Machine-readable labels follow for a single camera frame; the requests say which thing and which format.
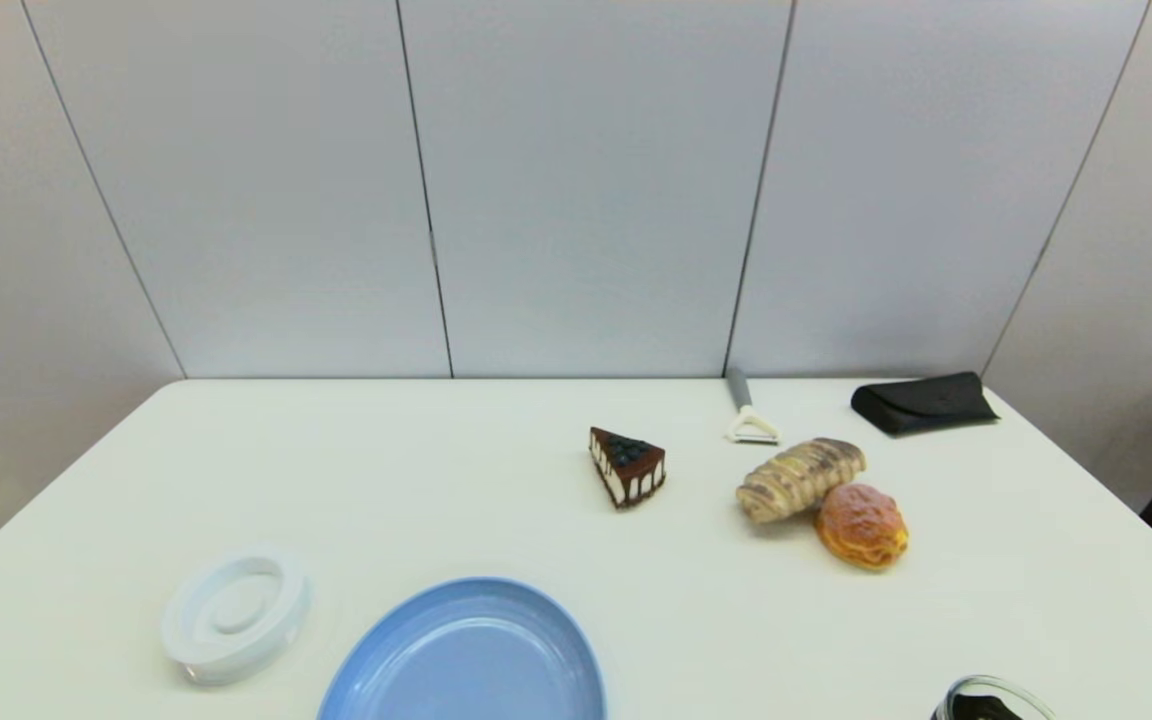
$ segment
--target blue plate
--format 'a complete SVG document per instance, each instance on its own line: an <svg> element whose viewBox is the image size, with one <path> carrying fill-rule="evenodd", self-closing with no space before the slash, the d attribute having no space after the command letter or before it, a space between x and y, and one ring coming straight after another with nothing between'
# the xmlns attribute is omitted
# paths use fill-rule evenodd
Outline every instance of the blue plate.
<svg viewBox="0 0 1152 720"><path fill-rule="evenodd" d="M358 642L319 720L605 720L576 621L513 579L435 585Z"/></svg>

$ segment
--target cake slice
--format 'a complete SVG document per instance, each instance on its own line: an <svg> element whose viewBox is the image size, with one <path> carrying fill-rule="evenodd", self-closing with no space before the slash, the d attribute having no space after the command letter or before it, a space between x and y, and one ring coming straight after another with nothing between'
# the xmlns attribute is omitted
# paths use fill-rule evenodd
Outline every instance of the cake slice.
<svg viewBox="0 0 1152 720"><path fill-rule="evenodd" d="M619 510L643 502L664 484L664 450L654 445L590 429L589 452Z"/></svg>

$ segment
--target wall panel seam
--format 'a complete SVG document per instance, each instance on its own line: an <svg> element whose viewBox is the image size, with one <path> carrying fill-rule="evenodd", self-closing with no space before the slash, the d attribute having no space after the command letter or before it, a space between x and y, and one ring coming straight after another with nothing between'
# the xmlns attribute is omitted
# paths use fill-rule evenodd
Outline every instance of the wall panel seam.
<svg viewBox="0 0 1152 720"><path fill-rule="evenodd" d="M447 332L447 305L444 304L444 275L438 268L438 245L434 242L434 218L429 210L429 182L425 181L425 151L420 146L420 123L416 120L416 91L412 89L412 67L407 60L407 31L403 28L402 0L394 0L397 14L397 40L403 50L403 74L407 77L407 101L411 105L412 134L416 136L416 161L420 165L420 195L425 197L425 225L429 227L429 255L434 264L434 287L438 288L438 311L444 318L444 346L447 347L447 374L456 378L456 366L452 364L452 335Z"/></svg>
<svg viewBox="0 0 1152 720"><path fill-rule="evenodd" d="M785 66L790 55L790 37L794 33L794 18L799 8L799 0L791 0L790 15L785 23L785 41L781 44L781 67L776 70L776 88L772 91L772 114L767 120L767 137L763 142L763 161L758 168L758 184L755 185L755 204L750 209L749 233L745 235L745 255L741 258L740 280L736 282L736 302L732 305L732 326L727 329L727 350L723 351L723 365L718 377L727 376L727 364L732 361L732 342L736 340L736 320L740 317L741 293L745 290L745 268L749 266L750 247L755 244L755 226L758 223L758 204L763 199L763 179L767 177L767 159L772 152L772 135L776 130L776 111L781 106L781 86L785 82Z"/></svg>
<svg viewBox="0 0 1152 720"><path fill-rule="evenodd" d="M1128 51L1123 55L1123 65L1119 68L1119 77L1114 79L1114 88L1111 90L1111 96L1105 101L1105 109L1101 109L1101 118L1096 122L1096 129L1092 131L1092 138L1087 142L1087 151L1083 152L1083 160L1078 164L1078 169L1074 173L1074 180L1069 183L1069 191L1064 192L1064 199L1061 200L1060 210L1056 211L1056 218L1052 220L1052 227L1047 232L1047 238L1043 242L1043 249L1038 250L1038 256L1034 258L1034 264L1029 268L1029 275L1025 276L1025 283L1020 288L1020 295L1016 296L1015 304L1011 304L1011 312L1007 314L1007 323L1002 324L1002 331L998 332L998 340L993 342L993 350L990 351L990 356L984 361L984 366L980 367L980 376L984 377L990 371L990 365L993 364L993 359L998 355L998 348L1002 347L1002 338L1006 336L1007 329L1011 327L1011 320L1016 319L1016 311L1020 310L1020 304L1025 300L1025 293L1029 291L1029 286L1034 281L1034 275L1038 274L1038 266L1043 265L1044 256L1047 256L1047 249L1051 247L1052 237L1056 236L1056 228L1060 227L1060 220L1064 217L1064 210L1069 209L1069 200L1074 197L1074 190L1078 187L1079 179L1083 177L1083 169L1087 167L1087 159L1092 156L1092 149L1096 147L1096 138L1101 136L1101 128L1105 126L1105 119L1111 114L1111 106L1114 105L1115 96L1119 94L1119 86L1123 83L1123 76L1126 70L1128 70L1128 65L1132 61L1132 53L1135 52L1135 44L1140 38L1140 29L1144 28L1146 18L1149 17L1149 8L1152 8L1152 0L1147 0L1144 5L1144 12L1140 13L1140 22L1137 23L1137 29L1132 36L1132 44L1128 45Z"/></svg>
<svg viewBox="0 0 1152 720"><path fill-rule="evenodd" d="M60 92L60 85L56 82L56 76L51 71L51 62L47 61L47 53L41 48L41 40L38 38L38 31L33 26L33 17L29 14L29 6L26 0L20 0L20 12L24 13L24 18L26 20L26 25L29 26L29 35L33 37L33 44L38 48L38 56L41 58L41 67L47 70L47 79L51 82L51 90L56 94L56 103L60 104L61 113L65 113L65 122L69 126L69 134L74 138L74 145L78 146L78 156L83 159L84 167L88 168L88 177L91 177L92 187L96 188L96 196L100 197L100 204L105 209L105 217L109 219L109 227L114 228L114 237L118 238L119 247L123 249L123 256L127 258L127 264L131 265L132 275L136 276L136 282L141 286L141 295L145 296L145 302L150 306L150 313L154 316L154 323L159 325L159 332L162 333L162 340L168 343L168 350L172 351L172 357L177 364L180 370L180 377L188 378L189 374L184 370L184 364L180 363L180 355L175 343L172 342L172 336L168 334L168 328L162 324L162 318L159 314L159 309L154 305L154 300L150 297L150 291L145 287L145 279L141 278L141 268L137 268L136 260L132 259L132 252L127 249L127 242L123 241L122 228L118 227L118 220L114 218L114 211L109 209L109 202L105 199L105 191L100 188L100 181L96 179L96 170L92 169L91 160L88 159L88 150L83 147L83 141L78 137L78 128L74 126L74 119L69 115L69 108L65 105L65 97Z"/></svg>

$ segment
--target white plastic container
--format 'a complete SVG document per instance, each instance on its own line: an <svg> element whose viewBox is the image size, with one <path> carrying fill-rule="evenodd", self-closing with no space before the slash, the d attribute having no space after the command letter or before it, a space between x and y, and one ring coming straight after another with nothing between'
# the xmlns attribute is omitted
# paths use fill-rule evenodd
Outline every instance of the white plastic container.
<svg viewBox="0 0 1152 720"><path fill-rule="evenodd" d="M229 684L273 662L308 609L298 562L274 547L247 548L180 585L162 614L162 646L195 683Z"/></svg>

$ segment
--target wall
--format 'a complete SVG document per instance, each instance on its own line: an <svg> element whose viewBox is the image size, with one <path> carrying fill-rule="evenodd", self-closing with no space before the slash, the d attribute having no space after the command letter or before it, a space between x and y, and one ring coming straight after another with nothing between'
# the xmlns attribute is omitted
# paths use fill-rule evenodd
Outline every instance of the wall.
<svg viewBox="0 0 1152 720"><path fill-rule="evenodd" d="M799 0L732 363L984 369L1144 0Z"/></svg>
<svg viewBox="0 0 1152 720"><path fill-rule="evenodd" d="M26 8L188 374L449 373L393 0Z"/></svg>
<svg viewBox="0 0 1152 720"><path fill-rule="evenodd" d="M180 377L26 18L0 0L0 525Z"/></svg>
<svg viewBox="0 0 1152 720"><path fill-rule="evenodd" d="M788 3L402 5L456 374L721 374Z"/></svg>
<svg viewBox="0 0 1152 720"><path fill-rule="evenodd" d="M1134 509L1152 497L1152 6L986 381Z"/></svg>

